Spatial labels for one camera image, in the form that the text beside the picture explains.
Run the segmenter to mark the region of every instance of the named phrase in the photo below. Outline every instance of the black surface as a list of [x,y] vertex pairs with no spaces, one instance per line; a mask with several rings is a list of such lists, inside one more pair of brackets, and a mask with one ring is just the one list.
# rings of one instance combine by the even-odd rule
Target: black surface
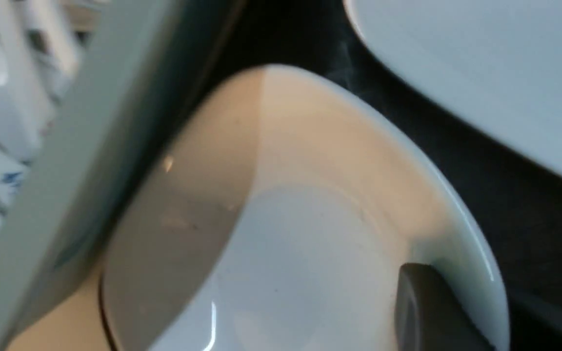
[[357,40],[341,0],[251,0],[214,81],[271,62],[329,78],[381,111],[457,189],[506,282],[562,307],[562,179],[466,126],[384,69]]
[[562,350],[562,309],[519,289],[509,289],[508,295],[512,348]]
[[400,267],[395,311],[399,351],[494,349],[463,311],[446,280],[430,265]]

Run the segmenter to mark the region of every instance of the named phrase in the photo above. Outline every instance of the ceramic dish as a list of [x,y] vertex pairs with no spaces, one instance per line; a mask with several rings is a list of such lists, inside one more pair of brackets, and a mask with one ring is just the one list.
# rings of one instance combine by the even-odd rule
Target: ceramic dish
[[562,176],[562,1],[344,3],[393,73]]
[[116,228],[103,276],[118,350],[396,350],[404,262],[432,264],[508,349],[498,266],[459,197],[359,98],[301,69],[221,85]]

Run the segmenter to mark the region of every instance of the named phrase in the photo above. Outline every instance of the white ceramic bowl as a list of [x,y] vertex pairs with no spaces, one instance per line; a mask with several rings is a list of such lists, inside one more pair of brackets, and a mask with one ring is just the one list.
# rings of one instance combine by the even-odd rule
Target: white ceramic bowl
[[498,266],[422,152],[301,69],[221,85],[124,214],[103,280],[119,350],[396,350],[399,266],[432,264],[508,348]]

